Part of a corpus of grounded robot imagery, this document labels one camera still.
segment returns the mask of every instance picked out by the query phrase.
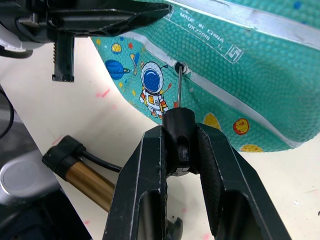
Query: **white surface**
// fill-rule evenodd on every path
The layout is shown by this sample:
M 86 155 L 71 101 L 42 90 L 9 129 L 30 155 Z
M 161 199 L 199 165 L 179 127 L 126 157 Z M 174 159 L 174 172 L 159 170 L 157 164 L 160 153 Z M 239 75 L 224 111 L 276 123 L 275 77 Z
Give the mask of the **white surface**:
M 90 39 L 75 42 L 75 83 L 52 82 L 53 69 L 52 45 L 36 49 L 29 59 L 0 58 L 0 83 L 40 151 L 71 135 L 98 157 L 123 166 L 143 132 L 156 124 L 123 99 Z M 320 240 L 319 146 L 317 137 L 295 150 L 242 154 L 259 173 L 294 240 Z M 115 173 L 88 164 L 116 180 Z M 102 239 L 107 213 L 59 182 L 93 239 Z M 198 175 L 168 179 L 167 214 L 183 219 L 183 240 L 213 239 Z

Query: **black plastic part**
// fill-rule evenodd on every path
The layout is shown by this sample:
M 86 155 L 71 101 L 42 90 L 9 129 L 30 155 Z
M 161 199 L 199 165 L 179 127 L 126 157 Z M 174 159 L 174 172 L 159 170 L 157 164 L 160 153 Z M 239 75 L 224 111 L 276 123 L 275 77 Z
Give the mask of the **black plastic part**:
M 161 126 L 147 131 L 121 170 L 103 240 L 165 239 L 167 184 L 163 137 Z
M 19 0 L 0 2 L 0 24 L 23 42 L 55 43 L 56 82 L 74 82 L 74 37 L 115 37 L 170 13 L 164 3 L 135 0 Z M 27 58 L 32 51 L 0 56 Z
M 184 74 L 186 72 L 186 64 L 184 62 L 178 61 L 175 65 L 174 65 L 174 70 L 177 74 L 179 74 L 179 68 L 182 67 L 182 73 Z
M 92 239 L 61 190 L 42 196 L 28 205 L 13 208 L 0 205 L 0 213 L 1 240 Z
M 179 239 L 166 217 L 165 176 L 187 165 L 200 173 L 216 240 L 291 239 L 256 171 L 221 131 L 195 124 L 186 108 L 167 111 L 162 130 L 147 131 L 120 172 L 103 239 Z
M 15 119 L 15 110 L 14 110 L 14 106 L 12 106 L 9 98 L 7 97 L 6 93 L 0 89 L 0 94 L 3 95 L 5 97 L 5 99 L 7 100 L 7 103 L 9 105 L 9 111 L 10 111 L 10 119 L 9 119 L 9 123 L 8 126 L 6 127 L 6 129 L 3 132 L 0 132 L 0 139 L 2 139 L 11 129 L 12 124 L 14 124 L 14 119 Z
M 216 128 L 211 128 L 210 133 L 213 135 L 219 135 L 221 132 Z M 210 230 L 212 235 L 216 236 L 222 213 L 224 186 L 219 174 L 219 169 L 210 139 L 200 127 L 197 128 L 197 138 L 197 158 L 193 158 L 192 161 L 194 162 L 195 166 L 199 167 L 198 171 L 200 172 L 202 192 Z
M 196 117 L 188 108 L 178 107 L 168 110 L 162 120 L 165 134 L 167 174 L 172 175 L 177 168 L 189 168 L 190 159 L 195 154 Z
M 32 56 L 33 50 L 25 51 L 9 51 L 6 50 L 3 46 L 0 46 L 0 56 L 12 59 L 27 59 Z
M 111 164 L 107 161 L 104 161 L 104 160 L 96 157 L 95 155 L 91 154 L 90 152 L 83 151 L 81 153 L 81 156 L 85 157 L 86 159 L 90 160 L 91 162 L 93 162 L 93 163 L 95 163 L 105 169 L 109 169 L 109 170 L 114 171 L 116 173 L 120 173 L 120 171 L 122 170 L 122 167 Z
M 42 162 L 62 179 L 66 179 L 69 168 L 80 161 L 79 156 L 86 148 L 71 136 L 65 136 L 57 146 L 51 147 L 42 157 Z
M 168 220 L 167 226 L 167 240 L 180 240 L 182 239 L 182 233 L 184 231 L 184 224 L 180 217 L 178 217 L 175 223 Z
M 58 32 L 54 44 L 54 75 L 52 81 L 73 83 L 75 38 L 68 33 Z

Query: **gray machine part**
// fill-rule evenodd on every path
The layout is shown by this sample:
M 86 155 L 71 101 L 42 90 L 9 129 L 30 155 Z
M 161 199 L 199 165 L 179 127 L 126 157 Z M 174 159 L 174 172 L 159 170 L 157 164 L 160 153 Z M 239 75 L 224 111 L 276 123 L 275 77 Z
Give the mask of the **gray machine part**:
M 8 125 L 10 114 L 3 99 L 0 98 L 0 129 Z M 4 206 L 31 203 L 60 188 L 41 159 L 41 152 L 15 113 L 11 129 L 0 139 L 0 212 Z
M 39 150 L 8 161 L 0 170 L 0 204 L 15 206 L 41 198 L 60 188 Z

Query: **black clamp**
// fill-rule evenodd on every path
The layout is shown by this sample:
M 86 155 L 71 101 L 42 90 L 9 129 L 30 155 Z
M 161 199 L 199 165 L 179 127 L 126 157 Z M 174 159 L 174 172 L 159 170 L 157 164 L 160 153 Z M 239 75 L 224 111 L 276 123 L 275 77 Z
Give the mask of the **black clamp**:
M 291 239 L 257 172 L 187 108 L 170 109 L 144 134 L 118 176 L 103 239 L 180 240 L 182 222 L 168 227 L 166 178 L 186 169 L 200 174 L 216 240 Z

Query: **black machine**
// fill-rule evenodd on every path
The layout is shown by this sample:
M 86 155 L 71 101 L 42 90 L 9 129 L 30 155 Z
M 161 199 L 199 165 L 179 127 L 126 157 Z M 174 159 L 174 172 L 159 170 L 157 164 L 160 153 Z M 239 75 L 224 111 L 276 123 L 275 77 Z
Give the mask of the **black machine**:
M 76 37 L 118 36 L 148 26 L 170 11 L 168 4 L 133 0 L 0 0 L 0 25 L 26 48 L 27 43 L 54 43 L 52 80 L 74 82 Z M 32 53 L 0 46 L 4 57 L 28 58 Z
M 1 0 L 0 24 L 21 42 L 55 43 L 52 80 L 73 82 L 75 37 L 117 36 L 148 26 L 170 11 L 168 4 L 132 0 Z M 0 56 L 31 54 L 31 49 L 21 53 L 0 47 Z M 221 131 L 196 123 L 193 111 L 180 107 L 183 64 L 175 69 L 178 107 L 166 112 L 162 126 L 143 135 L 121 171 L 116 168 L 120 173 L 103 239 L 181 239 L 181 219 L 176 223 L 167 219 L 166 179 L 190 172 L 200 174 L 216 240 L 290 240 L 256 171 Z M 51 161 L 66 160 L 68 166 L 79 161 L 74 151 L 65 153 L 59 144 L 59 161 L 50 154 L 42 160 L 51 169 Z
M 147 131 L 119 173 L 103 239 L 179 240 L 182 223 L 167 220 L 167 177 L 200 174 L 210 230 L 216 240 L 290 240 L 257 172 L 218 129 L 196 123 L 181 106 Z

